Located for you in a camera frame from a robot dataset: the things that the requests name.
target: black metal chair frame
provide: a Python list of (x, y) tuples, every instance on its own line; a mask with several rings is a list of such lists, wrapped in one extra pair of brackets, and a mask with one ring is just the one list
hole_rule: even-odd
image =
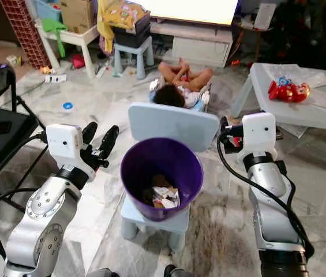
[[(17, 106), (22, 105), (23, 108), (30, 114), (30, 116), (34, 117), (36, 121), (38, 122), (38, 125), (45, 130), (45, 125), (41, 122), (41, 120), (33, 113), (33, 111), (27, 106), (27, 104), (23, 101), (23, 99), (16, 94), (16, 76), (14, 70), (8, 66), (8, 65), (0, 65), (0, 70), (5, 69), (8, 70), (7, 75), (7, 81), (6, 81), (6, 88), (3, 89), (3, 91), (0, 92), (0, 96), (9, 89), (11, 91), (11, 97), (12, 97), (12, 111), (16, 113)], [(33, 161), (33, 163), (30, 165), (28, 170), (24, 173), (23, 177), (19, 180), (18, 184), (16, 185), (15, 189), (18, 189), (26, 179), (26, 177), (29, 175), (29, 173), (32, 171), (32, 169), (36, 166), (37, 162), (40, 160), (40, 158), (44, 155), (44, 153), (47, 150), (47, 146), (42, 150), (42, 152), (38, 155), (38, 157)], [(22, 205), (19, 205), (18, 203), (14, 202), (12, 200), (13, 194), (11, 194), (8, 197), (5, 197), (3, 199), (4, 202), (8, 203), (14, 208), (19, 209), (20, 211), (25, 212), (25, 208)]]

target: blue container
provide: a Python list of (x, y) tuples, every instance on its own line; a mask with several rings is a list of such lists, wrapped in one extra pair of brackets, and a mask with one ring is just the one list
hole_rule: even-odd
[(51, 18), (62, 22), (61, 10), (54, 9), (49, 3), (58, 3), (58, 0), (35, 0), (37, 2), (37, 13), (41, 19)]

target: television screen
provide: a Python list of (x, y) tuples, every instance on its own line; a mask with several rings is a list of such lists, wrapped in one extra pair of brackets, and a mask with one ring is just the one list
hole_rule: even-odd
[(133, 0), (152, 17), (231, 25), (237, 0)]

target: cardboard box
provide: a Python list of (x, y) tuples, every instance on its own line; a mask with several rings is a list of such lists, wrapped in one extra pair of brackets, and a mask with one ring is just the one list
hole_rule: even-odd
[(69, 31), (84, 33), (96, 25), (97, 0), (60, 0), (60, 5), (63, 23)]

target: child's foot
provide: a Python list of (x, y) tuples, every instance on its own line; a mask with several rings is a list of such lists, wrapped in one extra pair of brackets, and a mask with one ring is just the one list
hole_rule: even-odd
[(180, 57), (179, 60), (178, 60), (178, 64), (183, 65), (185, 63), (186, 63), (185, 60), (182, 57)]

